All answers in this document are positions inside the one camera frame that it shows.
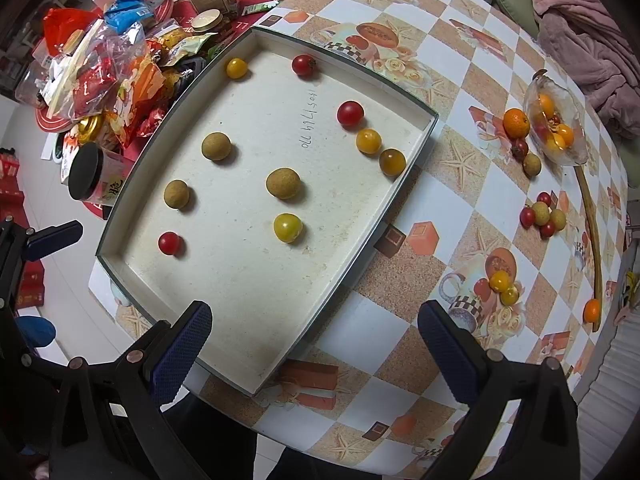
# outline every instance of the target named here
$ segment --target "fruit pile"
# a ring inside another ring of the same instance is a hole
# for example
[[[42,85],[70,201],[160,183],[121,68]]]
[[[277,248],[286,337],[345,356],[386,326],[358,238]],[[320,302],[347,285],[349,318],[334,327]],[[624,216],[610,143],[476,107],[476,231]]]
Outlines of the fruit pile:
[[[545,116],[546,124],[551,130],[551,136],[547,139],[546,145],[552,150],[570,147],[574,143],[574,131],[570,126],[562,122],[560,112],[556,109],[553,99],[547,94],[538,94],[538,101]]]
[[[517,108],[511,108],[504,113],[502,118],[504,131],[511,139],[511,154],[513,158],[522,164],[524,173],[533,178],[540,174],[542,162],[539,156],[529,153],[529,145],[525,137],[529,135],[530,123],[526,113]]]
[[[551,238],[556,231],[565,228],[566,216],[561,209],[553,208],[551,195],[543,191],[537,196],[534,205],[525,206],[520,212],[520,223],[525,229],[535,224],[540,229],[542,238]]]

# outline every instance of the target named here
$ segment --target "red plastic bag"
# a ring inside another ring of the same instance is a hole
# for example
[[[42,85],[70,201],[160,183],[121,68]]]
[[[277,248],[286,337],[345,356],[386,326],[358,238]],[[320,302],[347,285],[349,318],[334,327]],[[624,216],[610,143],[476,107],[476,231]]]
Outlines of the red plastic bag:
[[[42,19],[44,39],[52,56],[62,54],[66,40],[76,31],[85,30],[99,16],[94,12],[81,9],[49,9]]]

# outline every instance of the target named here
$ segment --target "blue object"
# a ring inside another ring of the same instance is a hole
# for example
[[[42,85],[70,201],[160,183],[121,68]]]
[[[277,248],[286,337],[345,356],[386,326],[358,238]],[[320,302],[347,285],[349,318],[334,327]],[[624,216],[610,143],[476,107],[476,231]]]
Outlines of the blue object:
[[[174,341],[151,370],[149,395],[158,408],[175,399],[175,394],[178,393],[184,378],[191,370],[193,362],[211,333],[213,316],[209,305],[203,301],[194,301],[190,308],[192,307],[194,312],[189,319],[185,320],[182,328],[179,327],[182,321],[180,316],[170,329],[171,331],[178,327],[180,332],[175,335]]]
[[[122,34],[135,22],[143,22],[153,16],[145,0],[115,0],[109,10],[104,13],[104,21],[117,34]]]
[[[434,308],[442,309],[437,302],[431,301],[421,306],[418,312],[418,329],[454,398],[471,407],[479,395],[476,367],[466,357],[466,352]],[[461,330],[453,322],[451,325],[452,330]]]
[[[43,317],[19,316],[15,323],[30,348],[44,348],[56,338],[53,323]]]

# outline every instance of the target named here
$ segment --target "wooden stick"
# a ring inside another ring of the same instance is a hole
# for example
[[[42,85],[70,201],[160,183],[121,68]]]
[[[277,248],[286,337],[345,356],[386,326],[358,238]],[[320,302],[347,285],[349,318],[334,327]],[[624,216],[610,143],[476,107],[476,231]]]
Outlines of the wooden stick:
[[[584,212],[587,215],[587,223],[589,224],[589,232],[591,235],[591,250],[593,251],[593,295],[600,302],[600,315],[598,320],[593,323],[593,331],[600,329],[602,321],[602,257],[600,256],[600,235],[598,234],[598,223],[596,222],[596,206],[591,199],[587,179],[584,177],[584,166],[574,166],[575,176],[578,179],[578,186],[582,193],[582,201],[584,202]]]

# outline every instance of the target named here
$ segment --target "table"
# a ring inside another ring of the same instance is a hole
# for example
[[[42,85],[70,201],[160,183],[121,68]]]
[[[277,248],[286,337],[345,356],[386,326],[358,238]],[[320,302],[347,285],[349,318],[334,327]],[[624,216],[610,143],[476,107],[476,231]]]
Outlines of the table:
[[[454,400],[420,338],[418,308],[427,298],[449,305],[462,290],[456,274],[482,275],[487,258],[498,256],[517,264],[522,294],[511,308],[497,303],[474,335],[511,360],[537,363],[554,355],[573,389],[599,336],[581,323],[594,274],[582,197],[572,168],[545,162],[537,178],[527,179],[500,120],[508,108],[522,108],[526,87],[542,68],[579,102],[606,318],[623,251],[626,173],[595,111],[562,68],[483,0],[286,0],[258,26],[366,64],[430,104],[440,121],[379,235],[290,355],[301,363],[286,362],[253,399],[203,370],[186,385],[287,446],[419,478],[466,406]],[[550,240],[518,221],[541,191],[553,192],[568,221]],[[148,323],[119,301],[117,311],[111,305],[116,319],[139,336]],[[509,403],[478,473],[494,465],[516,408]]]

